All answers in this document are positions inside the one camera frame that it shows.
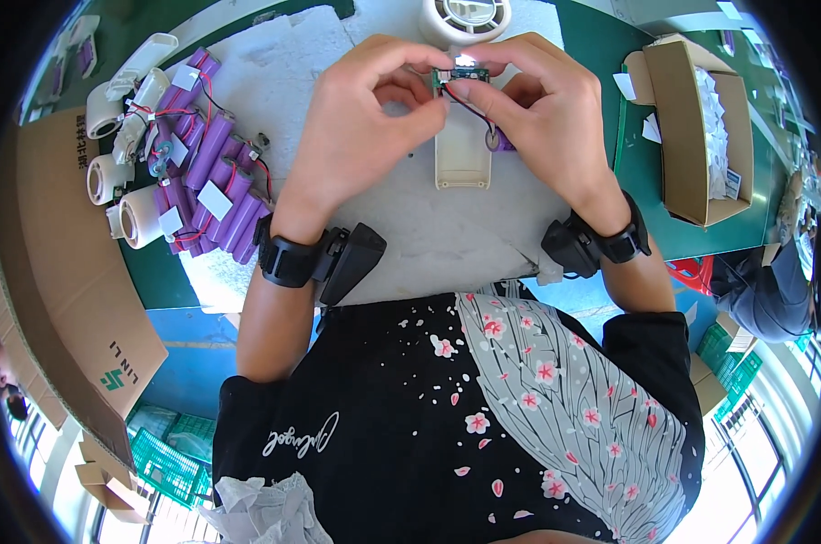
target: white foam sheet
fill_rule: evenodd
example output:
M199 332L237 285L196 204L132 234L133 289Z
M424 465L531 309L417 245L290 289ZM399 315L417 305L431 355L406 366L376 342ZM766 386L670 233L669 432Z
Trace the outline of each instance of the white foam sheet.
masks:
M537 0L512 4L513 22L505 37L534 30L562 46L554 6ZM296 154L317 76L371 34L423 41L416 27L417 2L357 0L356 8L356 15L339 21L329 6L315 7L209 46L223 63L214 77L214 99L235 114L236 132L268 135L271 146L264 159L278 195ZM170 78L174 70L166 71ZM499 79L506 83L510 76ZM205 97L197 103L208 107ZM391 112L400 109L390 104ZM254 175L261 186L263 173ZM388 242L380 264L342 304L471 290L501 278L535 274L538 268L552 276L558 266L540 249L540 239L549 223L568 213L565 202L536 180L516 153L493 156L489 190L438 190L434 145L426 142L413 157L400 161L381 185L345 204L333 218L332 225L351 229L366 223ZM203 310L242 310L253 260L243 267L217 250L196 259L182 253L181 263Z

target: green workbench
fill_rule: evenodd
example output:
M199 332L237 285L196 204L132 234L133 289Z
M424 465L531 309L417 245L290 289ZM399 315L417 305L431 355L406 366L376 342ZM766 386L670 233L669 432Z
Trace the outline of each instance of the green workbench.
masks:
M572 0L548 0L558 8L566 51L601 80L604 136L608 156L614 156L619 124L620 92L612 73L621 71L628 53L650 44L653 37L629 24ZM96 35L100 55L98 74L88 80L70 78L68 88L57 104L63 109L86 102L95 84L109 78L149 35L170 31L178 24L208 7L213 0L128 1L103 0L93 3L87 13L102 16ZM288 0L262 12L244 17L213 32L199 43L179 51L165 63L172 65L200 46L208 46L250 27L254 17L274 11L292 14L314 5L332 5L338 16L353 13L352 0ZM764 117L779 147L790 152L785 130L775 123L773 100L768 89L777 85L775 74L757 63L754 51L742 34L735 35L735 57L721 49L719 33L693 32L688 36L719 55L746 81L748 99ZM752 91L757 90L757 97ZM774 153L764 134L753 125L754 183L752 206L745 212L706 229L669 216L661 201L661 147L640 136L643 118L651 106L632 103L626 108L625 142L619 171L620 185L630 192L643 212L646 225L667 260L722 253L767 242L787 178L786 167ZM121 242L130 276L147 309L198 306L181 262L167 244L151 244L134 251Z

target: blue floor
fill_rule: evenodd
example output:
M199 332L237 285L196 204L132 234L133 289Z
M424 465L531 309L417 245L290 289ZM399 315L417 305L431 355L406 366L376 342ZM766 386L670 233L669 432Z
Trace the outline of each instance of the blue floor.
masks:
M707 328L716 320L713 300L674 281L677 309L686 313L689 348L697 349ZM571 314L601 342L604 323L622 310L613 305L601 273L589 279L565 280L538 287L525 280L534 295ZM221 315L198 308L151 310L148 317L168 350L168 358L145 389L142 399L180 413L216 419L223 380L235 374L238 332Z

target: led light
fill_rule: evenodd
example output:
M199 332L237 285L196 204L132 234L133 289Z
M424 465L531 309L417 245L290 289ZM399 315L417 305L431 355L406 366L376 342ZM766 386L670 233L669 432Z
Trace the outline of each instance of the led light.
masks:
M459 55L456 57L456 65L472 68L477 65L477 61L467 55Z

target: green logo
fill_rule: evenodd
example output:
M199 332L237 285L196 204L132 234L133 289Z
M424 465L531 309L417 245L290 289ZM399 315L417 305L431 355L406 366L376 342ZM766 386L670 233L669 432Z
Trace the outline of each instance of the green logo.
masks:
M121 374L123 374L123 371L118 368L117 370L112 370L110 373L105 373L105 377L100 378L99 380L102 382L102 385L106 387L106 389L113 391L114 389L118 389L123 386Z

